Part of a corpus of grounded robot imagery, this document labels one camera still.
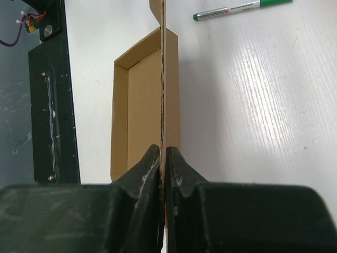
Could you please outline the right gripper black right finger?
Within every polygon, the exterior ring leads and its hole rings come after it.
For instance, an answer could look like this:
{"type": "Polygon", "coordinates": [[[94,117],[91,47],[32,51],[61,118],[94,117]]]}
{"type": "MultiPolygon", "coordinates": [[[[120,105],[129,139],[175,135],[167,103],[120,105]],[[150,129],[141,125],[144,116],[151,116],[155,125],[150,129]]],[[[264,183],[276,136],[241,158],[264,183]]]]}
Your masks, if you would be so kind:
{"type": "Polygon", "coordinates": [[[311,188],[209,182],[166,150],[168,252],[331,252],[332,218],[311,188]]]}

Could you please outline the cardboard box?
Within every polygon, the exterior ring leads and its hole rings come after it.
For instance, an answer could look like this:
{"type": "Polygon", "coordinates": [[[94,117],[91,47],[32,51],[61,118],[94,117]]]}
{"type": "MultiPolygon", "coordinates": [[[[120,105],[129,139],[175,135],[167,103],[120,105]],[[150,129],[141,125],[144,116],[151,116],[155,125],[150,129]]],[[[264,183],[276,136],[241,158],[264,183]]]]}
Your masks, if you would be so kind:
{"type": "Polygon", "coordinates": [[[132,227],[162,219],[167,147],[181,145],[178,36],[166,27],[166,2],[150,1],[159,26],[114,62],[112,180],[131,186],[132,227]]]}

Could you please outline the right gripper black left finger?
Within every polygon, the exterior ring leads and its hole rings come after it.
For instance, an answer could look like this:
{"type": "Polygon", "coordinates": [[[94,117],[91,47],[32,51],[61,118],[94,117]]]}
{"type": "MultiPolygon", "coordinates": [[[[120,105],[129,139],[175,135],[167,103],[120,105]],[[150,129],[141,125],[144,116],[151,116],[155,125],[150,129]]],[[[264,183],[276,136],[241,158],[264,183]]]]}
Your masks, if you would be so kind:
{"type": "Polygon", "coordinates": [[[1,190],[1,252],[160,252],[160,149],[110,184],[1,190]]]}

